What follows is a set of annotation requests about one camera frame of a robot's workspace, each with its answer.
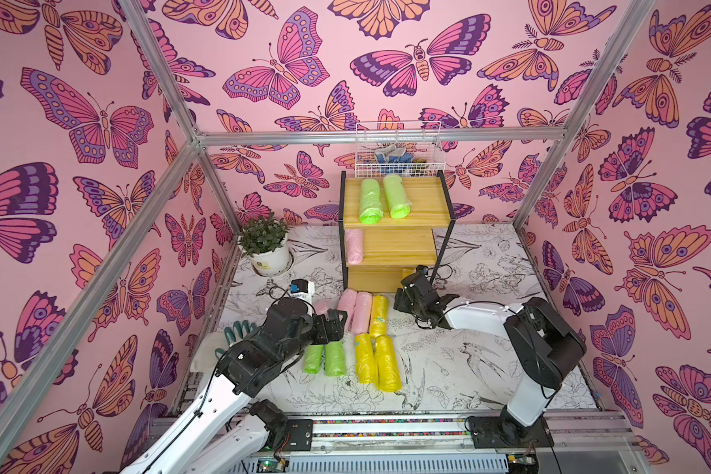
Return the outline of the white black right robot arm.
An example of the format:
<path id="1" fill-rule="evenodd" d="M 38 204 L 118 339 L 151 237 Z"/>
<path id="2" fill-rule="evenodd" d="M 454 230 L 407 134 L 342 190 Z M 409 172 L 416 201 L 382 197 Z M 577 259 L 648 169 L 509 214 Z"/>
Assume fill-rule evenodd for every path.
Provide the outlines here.
<path id="1" fill-rule="evenodd" d="M 479 343 L 464 342 L 460 351 L 484 392 L 498 397 L 501 411 L 465 420 L 476 448 L 553 446 L 544 414 L 587 348 L 547 300 L 531 296 L 505 304 L 440 294 L 420 266 L 403 278 L 394 307 L 423 329 L 481 337 Z"/>

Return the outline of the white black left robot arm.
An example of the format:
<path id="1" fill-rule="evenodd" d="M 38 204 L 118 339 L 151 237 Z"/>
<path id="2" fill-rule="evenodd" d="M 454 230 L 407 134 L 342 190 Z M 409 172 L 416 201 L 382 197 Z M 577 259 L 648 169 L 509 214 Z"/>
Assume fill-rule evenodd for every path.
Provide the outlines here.
<path id="1" fill-rule="evenodd" d="M 263 324 L 215 363 L 205 389 L 152 447 L 124 473 L 226 473 L 266 446 L 288 441 L 288 417 L 255 398 L 311 345 L 339 342 L 348 314 L 317 313 L 303 293 L 283 297 Z"/>

